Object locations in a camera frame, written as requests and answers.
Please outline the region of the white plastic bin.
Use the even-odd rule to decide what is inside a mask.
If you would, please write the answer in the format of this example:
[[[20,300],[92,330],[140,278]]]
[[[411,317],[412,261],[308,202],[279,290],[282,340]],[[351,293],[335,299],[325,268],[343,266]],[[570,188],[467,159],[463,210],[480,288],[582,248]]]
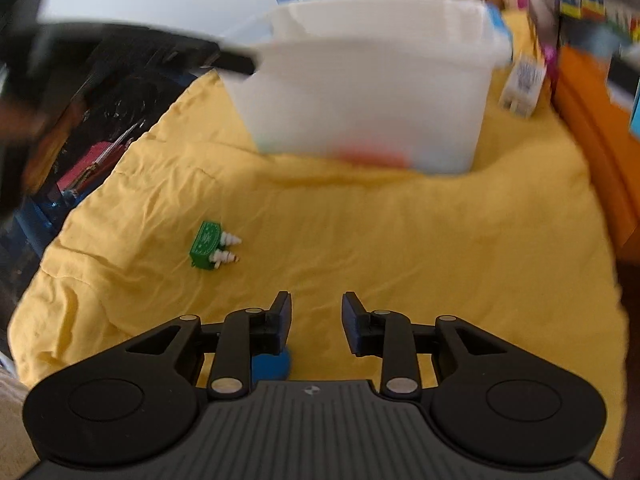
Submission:
[[[257,70],[223,73],[259,151],[464,174],[513,42],[480,0],[305,0],[235,27]]]

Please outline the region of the orange box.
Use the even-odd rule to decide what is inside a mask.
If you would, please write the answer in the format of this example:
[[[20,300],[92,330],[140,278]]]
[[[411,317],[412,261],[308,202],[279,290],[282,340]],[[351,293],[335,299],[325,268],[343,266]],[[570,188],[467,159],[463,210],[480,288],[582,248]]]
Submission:
[[[639,262],[639,141],[629,113],[611,102],[604,65],[560,49],[553,104],[587,159],[616,258]]]

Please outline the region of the green stamp toy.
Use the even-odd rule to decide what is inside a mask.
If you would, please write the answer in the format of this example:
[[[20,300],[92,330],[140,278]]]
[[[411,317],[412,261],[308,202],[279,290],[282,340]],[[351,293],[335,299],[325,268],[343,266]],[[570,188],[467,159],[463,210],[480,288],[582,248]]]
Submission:
[[[242,240],[224,230],[218,222],[203,221],[189,250],[191,266],[201,270],[219,269],[224,264],[238,260],[231,247]]]

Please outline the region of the yellow cloth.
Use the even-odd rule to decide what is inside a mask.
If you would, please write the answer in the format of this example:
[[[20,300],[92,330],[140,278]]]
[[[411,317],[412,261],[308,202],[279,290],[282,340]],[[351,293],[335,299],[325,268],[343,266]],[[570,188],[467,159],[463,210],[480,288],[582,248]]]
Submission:
[[[495,73],[471,172],[427,177],[263,155],[220,79],[194,81],[67,217],[9,325],[27,387],[185,313],[204,322],[293,299],[296,379],[376,379],[349,350],[341,298],[430,324],[450,313],[596,386],[608,421],[593,454],[615,468],[626,411],[626,314],[582,151],[548,100],[522,119]],[[203,221],[242,243],[191,266]]]

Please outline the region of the small milk carton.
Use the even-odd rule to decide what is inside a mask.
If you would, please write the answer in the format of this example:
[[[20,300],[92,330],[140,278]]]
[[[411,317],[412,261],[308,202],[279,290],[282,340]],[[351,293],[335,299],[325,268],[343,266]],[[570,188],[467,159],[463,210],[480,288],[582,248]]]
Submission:
[[[520,55],[506,78],[499,105],[518,117],[529,118],[536,110],[546,75],[544,63]]]

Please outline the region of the blue round disc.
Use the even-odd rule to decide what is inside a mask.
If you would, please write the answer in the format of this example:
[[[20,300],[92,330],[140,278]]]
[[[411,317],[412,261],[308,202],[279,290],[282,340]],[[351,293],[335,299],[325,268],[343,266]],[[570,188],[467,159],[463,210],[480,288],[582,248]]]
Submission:
[[[252,382],[287,380],[291,373],[291,353],[284,349],[277,356],[263,353],[252,357]]]

